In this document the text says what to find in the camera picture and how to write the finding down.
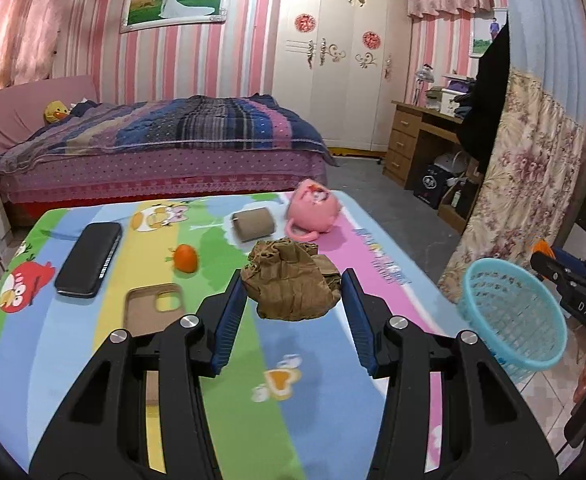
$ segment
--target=table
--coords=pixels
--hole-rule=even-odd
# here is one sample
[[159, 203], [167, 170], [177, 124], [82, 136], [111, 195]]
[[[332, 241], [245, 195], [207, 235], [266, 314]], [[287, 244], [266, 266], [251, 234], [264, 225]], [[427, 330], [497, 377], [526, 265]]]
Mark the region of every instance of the table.
[[[444, 153], [462, 150], [455, 131], [461, 119], [415, 105], [398, 101], [395, 104], [395, 118], [388, 143], [383, 173], [406, 190], [414, 190], [420, 185], [424, 171], [435, 158]], [[473, 205], [480, 193], [484, 175], [477, 173], [478, 163], [469, 165], [467, 178], [478, 184]], [[466, 218], [458, 215], [451, 206], [453, 189], [444, 196], [438, 208], [438, 215], [458, 233], [467, 227], [468, 219], [473, 213], [470, 208]]]
[[[35, 225], [0, 282], [23, 301], [0, 308], [0, 441], [25, 469], [59, 403], [104, 338], [123, 319], [129, 290], [177, 283], [189, 312], [225, 289], [252, 243], [239, 243], [231, 215], [268, 207], [283, 236], [286, 193], [155, 200], [49, 211]], [[454, 306], [349, 196], [334, 229], [318, 240], [340, 271], [353, 267], [365, 292], [430, 332], [466, 328]], [[122, 241], [96, 298], [58, 295], [54, 275], [90, 222], [119, 221]], [[194, 274], [175, 271], [171, 249], [198, 250]], [[22, 280], [24, 287], [15, 285]], [[359, 365], [342, 304], [297, 323], [259, 319], [247, 305], [228, 366], [202, 390], [215, 452], [226, 480], [366, 477], [383, 411], [386, 382]], [[265, 374], [297, 368], [288, 399], [275, 398]], [[435, 374], [432, 383], [437, 386]], [[427, 468], [439, 457], [441, 398], [432, 393]], [[157, 407], [147, 407], [150, 463], [163, 470]]]

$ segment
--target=photo of person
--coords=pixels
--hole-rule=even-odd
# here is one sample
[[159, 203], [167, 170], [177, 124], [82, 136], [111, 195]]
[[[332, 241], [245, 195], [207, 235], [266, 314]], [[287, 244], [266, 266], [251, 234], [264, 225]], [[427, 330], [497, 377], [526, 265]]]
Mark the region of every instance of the photo of person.
[[226, 1], [126, 0], [121, 31], [179, 23], [223, 22], [227, 13]]
[[507, 10], [480, 10], [474, 14], [471, 24], [471, 41], [468, 47], [470, 57], [482, 57], [506, 24]]
[[489, 34], [491, 34], [491, 41], [494, 41], [497, 37], [497, 33], [500, 32], [500, 24], [497, 22], [497, 18], [494, 18], [489, 25]]

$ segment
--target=gray floor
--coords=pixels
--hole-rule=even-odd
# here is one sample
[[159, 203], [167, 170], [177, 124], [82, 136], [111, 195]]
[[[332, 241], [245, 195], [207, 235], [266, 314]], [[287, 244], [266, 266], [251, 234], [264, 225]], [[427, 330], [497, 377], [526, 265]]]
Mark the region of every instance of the gray floor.
[[400, 248], [437, 282], [460, 235], [438, 212], [382, 175], [382, 166], [370, 158], [340, 156], [339, 168], [329, 166], [331, 189], [352, 198], [395, 240]]

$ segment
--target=tiled floor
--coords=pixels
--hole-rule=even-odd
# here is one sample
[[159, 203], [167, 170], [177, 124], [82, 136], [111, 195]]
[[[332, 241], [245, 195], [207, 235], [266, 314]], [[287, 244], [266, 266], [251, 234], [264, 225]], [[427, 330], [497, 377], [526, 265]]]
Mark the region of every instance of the tiled floor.
[[518, 389], [527, 401], [554, 453], [564, 445], [564, 425], [571, 416], [573, 394], [584, 365], [586, 332], [570, 330], [562, 360], [551, 370], [534, 374]]

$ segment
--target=pink bedspread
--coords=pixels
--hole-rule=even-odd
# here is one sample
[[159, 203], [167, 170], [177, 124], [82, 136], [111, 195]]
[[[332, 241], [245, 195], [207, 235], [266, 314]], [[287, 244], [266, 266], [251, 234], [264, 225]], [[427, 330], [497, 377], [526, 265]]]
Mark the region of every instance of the pink bedspread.
[[304, 178], [326, 183], [315, 152], [162, 150], [92, 155], [36, 165], [1, 176], [0, 193], [13, 203], [58, 202], [141, 195], [216, 194], [291, 189]]

